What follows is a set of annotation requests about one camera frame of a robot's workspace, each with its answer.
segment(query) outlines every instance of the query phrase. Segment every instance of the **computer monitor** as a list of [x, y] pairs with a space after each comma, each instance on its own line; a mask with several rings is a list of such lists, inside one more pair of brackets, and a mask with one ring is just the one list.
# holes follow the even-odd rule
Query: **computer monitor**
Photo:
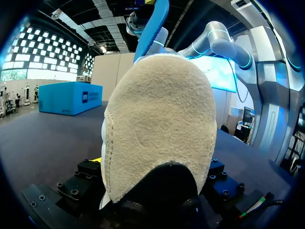
[[243, 116], [243, 123], [252, 123], [253, 121], [253, 110], [249, 107], [244, 107], [244, 116]]

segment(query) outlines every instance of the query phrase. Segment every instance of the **table surface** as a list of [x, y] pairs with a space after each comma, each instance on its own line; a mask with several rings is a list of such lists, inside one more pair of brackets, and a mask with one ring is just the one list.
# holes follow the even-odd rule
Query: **table surface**
[[[83, 159], [101, 156], [101, 126], [106, 104], [77, 116], [33, 112], [0, 127], [0, 155], [15, 191], [34, 183], [51, 188], [65, 181]], [[283, 199], [293, 181], [284, 170], [264, 154], [233, 136], [218, 130], [213, 158], [225, 165], [225, 171], [237, 182], [245, 183], [245, 194], [258, 189]], [[265, 224], [278, 207], [270, 207], [257, 221]], [[219, 215], [206, 206], [211, 228]]]

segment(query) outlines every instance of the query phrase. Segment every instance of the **ceiling light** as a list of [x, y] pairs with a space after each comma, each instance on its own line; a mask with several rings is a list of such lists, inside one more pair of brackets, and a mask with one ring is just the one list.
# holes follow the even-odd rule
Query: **ceiling light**
[[106, 52], [107, 52], [107, 50], [105, 49], [104, 46], [101, 46], [101, 50], [102, 50], [103, 53], [106, 53]]

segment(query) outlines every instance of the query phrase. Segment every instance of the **person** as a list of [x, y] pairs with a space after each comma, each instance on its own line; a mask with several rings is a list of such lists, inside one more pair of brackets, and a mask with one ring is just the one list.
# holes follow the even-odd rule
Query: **person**
[[2, 93], [2, 111], [3, 111], [3, 116], [5, 116], [6, 113], [6, 97], [7, 97], [7, 92], [6, 92], [6, 87], [4, 88], [4, 91]]

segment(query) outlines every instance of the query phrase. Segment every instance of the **light panel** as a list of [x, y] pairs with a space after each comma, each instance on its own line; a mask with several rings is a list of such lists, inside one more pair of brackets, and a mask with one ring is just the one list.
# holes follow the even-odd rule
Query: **light panel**
[[234, 72], [232, 72], [229, 62], [224, 58], [202, 56], [190, 61], [206, 75], [212, 88], [236, 93], [235, 63], [233, 61], [230, 63]]

